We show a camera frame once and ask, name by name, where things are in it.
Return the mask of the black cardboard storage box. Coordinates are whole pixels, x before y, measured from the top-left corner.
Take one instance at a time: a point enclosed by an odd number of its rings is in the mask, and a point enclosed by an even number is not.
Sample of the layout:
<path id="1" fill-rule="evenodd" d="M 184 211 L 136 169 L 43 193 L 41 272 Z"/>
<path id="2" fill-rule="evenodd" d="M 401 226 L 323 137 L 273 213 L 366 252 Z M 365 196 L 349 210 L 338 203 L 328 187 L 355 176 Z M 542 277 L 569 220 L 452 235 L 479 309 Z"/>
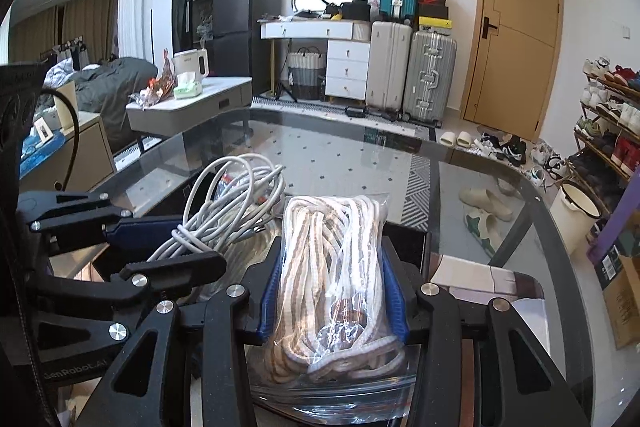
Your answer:
<path id="1" fill-rule="evenodd" d="M 303 388 L 377 383 L 405 374 L 408 350 L 387 316 L 382 265 L 387 199 L 382 195 L 283 195 L 278 167 L 260 167 L 270 191 L 265 202 L 214 202 L 224 173 L 194 184 L 178 227 L 155 251 L 108 247 L 96 262 L 107 277 L 128 263 L 218 251 L 224 281 L 238 283 L 281 239 L 281 274 L 273 328 L 250 349 L 260 387 Z"/>

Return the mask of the red white wipes pack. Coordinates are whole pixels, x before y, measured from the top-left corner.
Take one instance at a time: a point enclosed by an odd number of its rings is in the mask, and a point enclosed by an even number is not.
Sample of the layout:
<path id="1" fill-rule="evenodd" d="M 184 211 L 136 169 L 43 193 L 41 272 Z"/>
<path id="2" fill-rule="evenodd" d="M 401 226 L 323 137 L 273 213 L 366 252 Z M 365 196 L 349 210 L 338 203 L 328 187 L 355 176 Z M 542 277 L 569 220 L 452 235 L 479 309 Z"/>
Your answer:
<path id="1" fill-rule="evenodd" d="M 249 197 L 250 205 L 262 204 L 270 191 L 270 182 L 266 178 L 265 171 L 254 172 L 253 176 L 247 172 L 225 173 L 216 185 L 214 202 L 229 205 L 235 199 L 244 202 Z"/>

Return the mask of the beige paper cup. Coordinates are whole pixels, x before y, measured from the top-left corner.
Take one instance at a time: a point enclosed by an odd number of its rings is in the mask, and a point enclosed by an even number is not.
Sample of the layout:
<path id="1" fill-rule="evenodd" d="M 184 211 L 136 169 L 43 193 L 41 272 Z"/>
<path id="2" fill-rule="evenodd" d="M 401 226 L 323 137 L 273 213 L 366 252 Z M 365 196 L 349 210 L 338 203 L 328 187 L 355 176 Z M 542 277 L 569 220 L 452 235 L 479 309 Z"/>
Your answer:
<path id="1" fill-rule="evenodd" d="M 54 104 L 61 129 L 73 129 L 74 121 L 78 119 L 78 105 L 74 80 L 68 80 L 63 86 L 54 90 Z"/>

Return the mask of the brown cardboard box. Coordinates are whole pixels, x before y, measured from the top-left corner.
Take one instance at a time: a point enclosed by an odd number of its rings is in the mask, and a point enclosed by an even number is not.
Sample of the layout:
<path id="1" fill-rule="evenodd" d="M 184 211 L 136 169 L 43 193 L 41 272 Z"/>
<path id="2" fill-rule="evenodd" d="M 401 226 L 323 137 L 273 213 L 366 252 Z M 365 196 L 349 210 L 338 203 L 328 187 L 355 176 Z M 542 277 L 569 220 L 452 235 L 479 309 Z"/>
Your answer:
<path id="1" fill-rule="evenodd" d="M 639 259 L 606 254 L 596 266 L 617 349 L 639 342 Z"/>

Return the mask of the white plastic bucket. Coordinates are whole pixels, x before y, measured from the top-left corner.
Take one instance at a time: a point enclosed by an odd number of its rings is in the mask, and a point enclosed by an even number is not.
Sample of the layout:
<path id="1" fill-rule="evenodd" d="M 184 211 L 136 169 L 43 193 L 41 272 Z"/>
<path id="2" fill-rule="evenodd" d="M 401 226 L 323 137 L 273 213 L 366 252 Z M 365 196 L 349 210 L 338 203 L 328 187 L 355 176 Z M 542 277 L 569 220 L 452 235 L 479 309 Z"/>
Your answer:
<path id="1" fill-rule="evenodd" d="M 598 204 L 573 181 L 560 184 L 550 213 L 569 255 L 574 253 L 591 227 L 602 217 Z"/>

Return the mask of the green tissue pack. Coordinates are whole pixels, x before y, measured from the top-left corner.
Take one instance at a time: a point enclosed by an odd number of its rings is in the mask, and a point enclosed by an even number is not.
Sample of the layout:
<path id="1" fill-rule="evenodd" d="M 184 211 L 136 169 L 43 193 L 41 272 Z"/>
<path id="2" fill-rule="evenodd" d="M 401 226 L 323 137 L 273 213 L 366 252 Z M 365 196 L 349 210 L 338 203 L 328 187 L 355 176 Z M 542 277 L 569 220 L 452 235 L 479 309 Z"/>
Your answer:
<path id="1" fill-rule="evenodd" d="M 182 72 L 176 76 L 176 87 L 172 94 L 176 100 L 196 98 L 203 92 L 202 80 L 196 72 Z"/>

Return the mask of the grey low side table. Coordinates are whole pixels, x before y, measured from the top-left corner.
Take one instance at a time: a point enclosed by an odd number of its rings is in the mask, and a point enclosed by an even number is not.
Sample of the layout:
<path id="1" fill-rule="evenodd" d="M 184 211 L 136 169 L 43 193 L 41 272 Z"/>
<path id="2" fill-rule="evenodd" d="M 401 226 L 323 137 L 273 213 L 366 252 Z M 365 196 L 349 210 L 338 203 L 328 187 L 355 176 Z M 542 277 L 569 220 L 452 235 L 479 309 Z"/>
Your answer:
<path id="1" fill-rule="evenodd" d="M 203 92 L 196 98 L 168 98 L 146 109 L 129 103 L 129 126 L 143 135 L 170 138 L 228 110 L 250 106 L 252 81 L 250 77 L 207 77 Z"/>

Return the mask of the white electric kettle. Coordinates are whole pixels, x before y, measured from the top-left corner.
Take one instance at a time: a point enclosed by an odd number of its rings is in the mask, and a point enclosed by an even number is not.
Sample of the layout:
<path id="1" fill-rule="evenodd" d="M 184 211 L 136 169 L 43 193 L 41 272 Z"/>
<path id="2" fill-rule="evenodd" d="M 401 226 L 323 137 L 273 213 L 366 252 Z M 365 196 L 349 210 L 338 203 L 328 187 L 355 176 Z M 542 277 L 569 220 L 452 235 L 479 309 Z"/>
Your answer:
<path id="1" fill-rule="evenodd" d="M 209 74 L 208 52 L 206 49 L 192 49 L 178 52 L 174 55 L 175 72 L 177 75 L 193 72 L 198 81 Z"/>

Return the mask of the striped woven basket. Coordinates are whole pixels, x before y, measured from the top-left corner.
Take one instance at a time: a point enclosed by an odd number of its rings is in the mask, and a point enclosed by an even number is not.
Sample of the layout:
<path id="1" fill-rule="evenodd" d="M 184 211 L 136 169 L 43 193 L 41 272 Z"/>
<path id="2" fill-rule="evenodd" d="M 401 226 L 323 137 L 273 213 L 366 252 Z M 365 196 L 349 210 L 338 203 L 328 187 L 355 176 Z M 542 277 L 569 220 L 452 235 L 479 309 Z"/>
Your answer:
<path id="1" fill-rule="evenodd" d="M 294 98 L 318 100 L 321 77 L 326 71 L 326 56 L 316 46 L 303 46 L 288 52 L 288 82 Z"/>

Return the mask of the black refrigerator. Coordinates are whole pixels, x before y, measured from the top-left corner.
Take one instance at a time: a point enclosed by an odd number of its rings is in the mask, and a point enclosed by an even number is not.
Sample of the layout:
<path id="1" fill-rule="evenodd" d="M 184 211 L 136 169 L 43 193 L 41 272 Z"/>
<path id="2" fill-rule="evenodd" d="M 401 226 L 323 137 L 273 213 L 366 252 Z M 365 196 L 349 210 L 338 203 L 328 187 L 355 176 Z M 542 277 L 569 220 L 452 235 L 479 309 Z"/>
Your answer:
<path id="1" fill-rule="evenodd" d="M 270 43 L 260 38 L 260 22 L 281 14 L 283 0 L 213 0 L 213 72 L 250 77 L 252 91 L 270 89 Z"/>

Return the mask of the silver aluminium suitcase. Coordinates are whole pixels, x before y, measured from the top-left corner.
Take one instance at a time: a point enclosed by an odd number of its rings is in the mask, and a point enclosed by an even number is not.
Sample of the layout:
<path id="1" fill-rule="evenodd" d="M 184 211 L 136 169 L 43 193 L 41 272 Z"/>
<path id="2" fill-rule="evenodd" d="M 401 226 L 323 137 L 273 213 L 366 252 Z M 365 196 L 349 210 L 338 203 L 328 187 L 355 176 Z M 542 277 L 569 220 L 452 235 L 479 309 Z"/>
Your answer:
<path id="1" fill-rule="evenodd" d="M 412 36 L 402 100 L 402 116 L 435 127 L 442 125 L 454 77 L 457 43 L 435 31 Z"/>

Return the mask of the white drawer desk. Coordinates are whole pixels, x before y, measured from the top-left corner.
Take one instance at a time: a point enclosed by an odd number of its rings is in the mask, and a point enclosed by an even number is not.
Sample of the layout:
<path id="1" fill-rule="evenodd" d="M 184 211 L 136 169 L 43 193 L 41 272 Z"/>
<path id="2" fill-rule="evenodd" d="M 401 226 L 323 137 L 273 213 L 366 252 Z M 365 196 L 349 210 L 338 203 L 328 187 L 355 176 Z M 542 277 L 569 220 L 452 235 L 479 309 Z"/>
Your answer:
<path id="1" fill-rule="evenodd" d="M 311 18 L 262 20 L 260 38 L 271 44 L 278 40 L 300 40 L 303 46 L 316 46 L 326 56 L 320 98 L 326 95 L 358 102 L 366 99 L 371 39 L 369 23 Z"/>

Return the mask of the wooden door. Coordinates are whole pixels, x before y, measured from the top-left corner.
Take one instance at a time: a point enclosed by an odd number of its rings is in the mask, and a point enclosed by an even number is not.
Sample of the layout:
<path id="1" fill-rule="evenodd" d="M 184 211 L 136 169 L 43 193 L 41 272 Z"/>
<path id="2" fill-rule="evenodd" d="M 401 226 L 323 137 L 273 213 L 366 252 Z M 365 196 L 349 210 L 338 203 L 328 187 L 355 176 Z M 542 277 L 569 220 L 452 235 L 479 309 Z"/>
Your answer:
<path id="1" fill-rule="evenodd" d="M 558 67 L 564 0 L 477 0 L 463 119 L 539 138 Z"/>

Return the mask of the white suitcase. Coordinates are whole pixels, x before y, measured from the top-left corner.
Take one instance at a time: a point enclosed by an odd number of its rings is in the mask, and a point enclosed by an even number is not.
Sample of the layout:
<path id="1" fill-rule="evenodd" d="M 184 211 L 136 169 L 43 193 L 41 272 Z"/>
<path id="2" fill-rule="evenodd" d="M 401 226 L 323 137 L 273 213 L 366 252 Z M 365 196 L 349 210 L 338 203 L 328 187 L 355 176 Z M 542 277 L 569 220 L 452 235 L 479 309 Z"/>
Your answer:
<path id="1" fill-rule="evenodd" d="M 404 96 L 412 29 L 375 22 L 371 28 L 366 103 L 399 112 Z"/>

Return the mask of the stacked shoe boxes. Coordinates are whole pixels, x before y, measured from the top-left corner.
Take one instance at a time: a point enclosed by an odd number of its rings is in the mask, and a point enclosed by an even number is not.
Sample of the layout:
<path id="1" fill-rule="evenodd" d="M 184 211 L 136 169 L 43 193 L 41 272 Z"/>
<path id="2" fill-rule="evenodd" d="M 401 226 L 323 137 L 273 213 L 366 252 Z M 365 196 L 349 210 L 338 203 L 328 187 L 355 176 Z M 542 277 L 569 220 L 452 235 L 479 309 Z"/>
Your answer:
<path id="1" fill-rule="evenodd" d="M 450 30 L 448 0 L 416 0 L 418 24 L 423 28 Z"/>

